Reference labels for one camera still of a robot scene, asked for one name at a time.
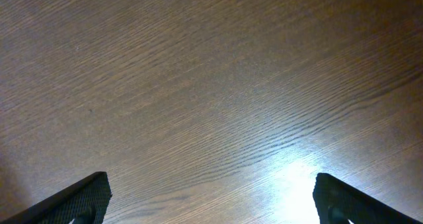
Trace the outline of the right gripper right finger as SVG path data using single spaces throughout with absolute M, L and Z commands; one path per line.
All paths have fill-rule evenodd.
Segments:
M 328 173 L 318 173 L 313 199 L 320 224 L 422 224 Z

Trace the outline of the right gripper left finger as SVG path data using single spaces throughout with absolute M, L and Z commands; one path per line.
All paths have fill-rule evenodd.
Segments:
M 111 197 L 107 173 L 94 172 L 1 224 L 102 224 Z

